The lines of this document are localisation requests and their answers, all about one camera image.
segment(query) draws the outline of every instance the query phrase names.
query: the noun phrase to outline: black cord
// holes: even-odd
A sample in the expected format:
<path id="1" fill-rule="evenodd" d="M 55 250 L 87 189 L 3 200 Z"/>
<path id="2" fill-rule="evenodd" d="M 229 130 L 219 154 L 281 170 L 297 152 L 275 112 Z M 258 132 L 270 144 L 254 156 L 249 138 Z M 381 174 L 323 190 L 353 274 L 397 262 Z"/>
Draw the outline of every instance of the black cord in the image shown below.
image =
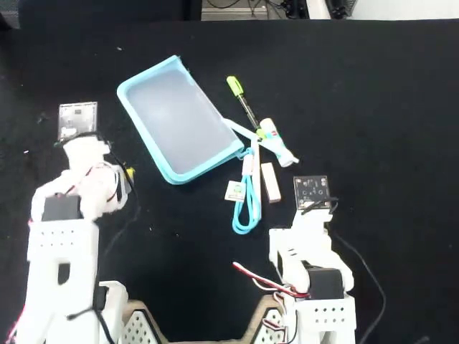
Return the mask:
<path id="1" fill-rule="evenodd" d="M 213 4 L 210 0 L 207 0 L 207 3 L 210 6 L 215 7 L 216 9 L 228 9 L 228 8 L 234 6 L 235 4 L 237 4 L 239 1 L 241 1 L 241 0 L 235 0 L 231 4 L 226 5 L 226 6 L 217 6 L 216 4 Z"/>
<path id="2" fill-rule="evenodd" d="M 103 332 L 105 333 L 105 336 L 107 338 L 107 341 L 110 344 L 115 344 L 115 342 L 112 339 L 112 336 L 110 335 L 110 331 L 108 330 L 107 323 L 105 322 L 105 319 L 102 316 L 102 313 L 99 310 L 94 310 L 95 316 L 98 318 L 100 325 L 102 326 Z"/>
<path id="3" fill-rule="evenodd" d="M 292 339 L 290 339 L 286 344 L 291 344 L 295 340 L 296 334 L 298 333 L 298 310 L 295 311 L 295 316 L 296 316 L 295 333 L 293 333 Z"/>
<path id="4" fill-rule="evenodd" d="M 305 207 L 303 209 L 303 211 L 301 212 L 301 215 L 304 215 L 304 214 L 308 213 L 309 211 L 311 211 L 313 209 L 316 209 L 319 206 L 321 206 L 322 204 L 325 204 L 327 202 L 332 202 L 332 203 L 334 202 L 335 205 L 333 207 L 331 207 L 330 212 L 329 212 L 330 214 L 332 214 L 332 213 L 335 212 L 336 208 L 338 208 L 338 201 L 339 200 L 336 197 L 327 197 L 325 199 L 321 199 L 319 201 L 315 201 L 314 203 L 312 203 L 312 204 L 308 205 L 307 207 Z"/>
<path id="5" fill-rule="evenodd" d="M 270 1 L 270 0 L 265 0 L 265 1 L 266 1 L 266 4 L 270 5 L 273 8 L 274 12 L 278 15 L 279 19 L 282 19 L 282 16 L 280 15 L 280 13 L 278 11 L 278 9 L 280 9 L 281 6 L 279 4 L 276 4 L 276 3 L 272 2 L 272 1 Z"/>
<path id="6" fill-rule="evenodd" d="M 138 201 L 138 194 L 137 194 L 137 190 L 134 186 L 134 183 L 132 182 L 131 180 L 131 177 L 129 176 L 129 173 L 128 171 L 126 170 L 126 167 L 123 165 L 123 163 L 120 161 L 120 159 L 110 150 L 110 156 L 113 158 L 113 160 L 116 161 L 116 163 L 121 167 L 121 169 L 123 170 L 123 173 L 124 173 L 124 176 L 126 178 L 126 180 L 128 181 L 129 183 L 129 186 L 131 187 L 131 190 L 132 190 L 132 193 L 134 195 L 134 198 L 136 199 L 136 210 L 135 210 L 135 213 L 134 215 L 124 224 L 124 226 L 113 236 L 113 238 L 110 240 L 110 242 L 108 243 L 107 247 L 105 248 L 104 252 L 103 252 L 103 256 L 102 256 L 102 259 L 105 259 L 108 255 L 108 253 L 110 253 L 110 250 L 113 248 L 113 246 L 115 245 L 116 241 L 118 239 L 120 239 L 120 237 L 124 234 L 124 232 L 126 231 L 126 229 L 128 229 L 128 227 L 135 221 L 137 221 L 138 219 L 138 216 L 141 212 L 141 206 L 139 204 L 139 201 Z"/>
<path id="7" fill-rule="evenodd" d="M 255 16 L 255 10 L 257 9 L 257 6 L 260 4 L 260 2 L 261 2 L 262 0 L 258 0 L 257 3 L 255 4 L 255 6 L 253 6 L 253 7 L 250 6 L 250 2 L 251 2 L 251 1 L 252 1 L 252 0 L 247 0 L 247 3 L 248 3 L 249 8 L 250 8 L 250 13 L 252 14 L 253 17 L 256 17 L 256 16 Z"/>
<path id="8" fill-rule="evenodd" d="M 116 154 L 114 154 L 114 152 L 112 152 L 111 150 L 111 144 L 103 137 L 102 133 L 98 132 L 98 131 L 88 131 L 88 132 L 85 132 L 85 133 L 80 133 L 80 134 L 77 134 L 77 135 L 74 135 L 70 138 L 65 138 L 65 139 L 62 139 L 61 141 L 58 141 L 55 143 L 56 146 L 64 146 L 65 144 L 69 143 L 70 141 L 72 140 L 75 140 L 77 138 L 85 138 L 85 137 L 89 137 L 89 136 L 95 136 L 97 137 L 99 140 L 103 141 L 106 145 L 108 145 L 108 147 L 110 147 L 110 156 L 112 157 L 112 159 L 121 167 L 121 169 L 123 170 L 123 174 L 126 178 L 126 180 L 128 181 L 129 183 L 129 186 L 131 187 L 131 190 L 132 190 L 132 193 L 134 195 L 134 198 L 136 199 L 136 210 L 135 210 L 135 213 L 134 215 L 132 215 L 132 217 L 124 224 L 123 227 L 121 227 L 121 229 L 113 236 L 113 238 L 110 240 L 110 242 L 108 243 L 107 247 L 105 248 L 104 252 L 103 252 L 103 255 L 102 255 L 102 260 L 104 260 L 108 253 L 110 253 L 110 250 L 113 248 L 113 246 L 115 245 L 116 241 L 118 239 L 120 239 L 120 237 L 124 234 L 124 232 L 126 231 L 126 229 L 135 221 L 137 221 L 138 219 L 138 216 L 141 212 L 141 207 L 140 207 L 140 204 L 139 204 L 139 201 L 138 201 L 138 194 L 137 194 L 137 190 L 136 190 L 136 187 L 134 186 L 134 182 L 132 182 L 131 180 L 131 177 L 129 176 L 129 173 L 128 173 L 128 170 L 126 170 L 126 167 L 124 166 L 124 164 L 121 162 L 121 160 L 116 156 Z"/>
<path id="9" fill-rule="evenodd" d="M 374 276 L 373 272 L 370 270 L 368 264 L 365 262 L 365 259 L 362 257 L 362 255 L 359 253 L 359 251 L 357 251 L 357 249 L 355 247 L 353 247 L 350 243 L 348 243 L 346 240 L 341 238 L 339 236 L 339 234 L 337 234 L 336 232 L 330 231 L 329 228 L 328 228 L 328 232 L 331 235 L 333 235 L 335 238 L 337 238 L 345 247 L 347 247 L 353 253 L 355 253 L 355 255 L 361 260 L 362 265 L 364 265 L 366 271 L 368 272 L 368 274 L 372 278 L 374 284 L 377 286 L 377 288 L 379 290 L 379 294 L 381 294 L 381 298 L 382 298 L 381 310 L 379 311 L 378 316 L 373 320 L 371 325 L 366 329 L 365 333 L 362 335 L 362 337 L 361 337 L 361 339 L 359 341 L 359 344 L 365 344 L 366 339 L 371 335 L 371 333 L 373 332 L 373 330 L 375 329 L 375 327 L 378 325 L 379 321 L 381 320 L 382 316 L 384 315 L 384 312 L 386 310 L 386 301 L 387 301 L 386 300 L 386 293 L 382 289 L 380 283 L 378 282 L 378 279 L 376 278 L 376 276 Z"/>

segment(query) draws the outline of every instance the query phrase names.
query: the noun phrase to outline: black table surface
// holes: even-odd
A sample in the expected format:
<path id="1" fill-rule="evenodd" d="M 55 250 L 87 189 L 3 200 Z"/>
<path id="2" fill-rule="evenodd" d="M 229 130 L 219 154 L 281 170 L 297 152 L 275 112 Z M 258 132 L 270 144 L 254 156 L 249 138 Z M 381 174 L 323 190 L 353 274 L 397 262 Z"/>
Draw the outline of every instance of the black table surface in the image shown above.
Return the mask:
<path id="1" fill-rule="evenodd" d="M 387 294 L 369 343 L 454 343 L 459 335 L 457 97 L 459 22 L 188 22 L 144 24 L 81 37 L 0 36 L 0 333 L 19 314 L 27 283 L 35 188 L 67 166 L 53 148 L 61 103 L 98 101 L 99 129 L 136 171 L 140 219 L 116 243 L 102 280 L 143 300 L 169 340 L 240 337 L 262 293 L 232 268 L 275 278 L 268 229 L 290 226 L 293 177 L 326 174 L 340 198 L 333 230 L 365 257 Z M 301 164 L 272 161 L 283 200 L 264 200 L 247 236 L 231 228 L 228 180 L 237 159 L 183 186 L 169 185 L 116 87 L 166 59 L 184 64 L 223 116 L 249 127 L 225 78 L 237 75 L 259 118 L 275 121 Z M 100 247 L 132 201 L 100 223 Z M 361 262 L 354 272 L 357 336 L 381 298 Z"/>

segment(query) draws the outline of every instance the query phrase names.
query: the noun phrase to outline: eraser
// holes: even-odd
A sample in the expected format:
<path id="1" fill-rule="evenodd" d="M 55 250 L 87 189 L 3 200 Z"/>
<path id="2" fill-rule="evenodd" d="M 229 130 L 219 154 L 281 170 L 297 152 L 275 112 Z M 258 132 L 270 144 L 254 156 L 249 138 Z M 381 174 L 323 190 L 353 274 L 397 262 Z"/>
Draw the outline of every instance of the eraser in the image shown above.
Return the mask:
<path id="1" fill-rule="evenodd" d="M 279 202 L 282 199 L 282 197 L 280 195 L 278 180 L 275 177 L 273 164 L 262 163 L 261 171 L 263 174 L 263 180 L 265 181 L 269 202 Z"/>

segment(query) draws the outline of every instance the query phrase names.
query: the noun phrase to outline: light blue pencil case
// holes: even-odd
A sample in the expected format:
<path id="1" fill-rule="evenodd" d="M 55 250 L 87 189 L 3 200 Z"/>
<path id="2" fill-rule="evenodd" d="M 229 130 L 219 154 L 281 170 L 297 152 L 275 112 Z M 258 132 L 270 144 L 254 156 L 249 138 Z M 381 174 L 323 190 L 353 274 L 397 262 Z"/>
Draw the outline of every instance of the light blue pencil case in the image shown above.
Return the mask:
<path id="1" fill-rule="evenodd" d="M 244 149 L 175 55 L 123 82 L 117 94 L 169 183 L 186 183 Z"/>

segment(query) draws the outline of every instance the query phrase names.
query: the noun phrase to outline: yellow highlighter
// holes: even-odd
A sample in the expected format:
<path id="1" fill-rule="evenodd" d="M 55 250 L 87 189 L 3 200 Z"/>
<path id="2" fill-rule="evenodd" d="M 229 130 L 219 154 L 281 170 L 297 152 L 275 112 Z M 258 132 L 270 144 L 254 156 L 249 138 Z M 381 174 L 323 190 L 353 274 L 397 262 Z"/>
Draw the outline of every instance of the yellow highlighter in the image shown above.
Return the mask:
<path id="1" fill-rule="evenodd" d="M 242 107 L 245 110 L 245 113 L 247 114 L 247 117 L 249 118 L 250 123 L 252 123 L 253 128 L 255 129 L 255 132 L 260 138 L 266 138 L 265 133 L 263 132 L 263 129 L 260 127 L 259 122 L 257 121 L 257 118 L 255 117 L 252 109 L 250 106 L 247 104 L 247 101 L 244 97 L 244 90 L 242 89 L 242 86 L 240 82 L 236 79 L 235 76 L 230 75 L 227 77 L 227 82 L 229 85 L 229 88 L 231 88 L 231 91 L 235 95 L 235 97 L 240 101 Z"/>

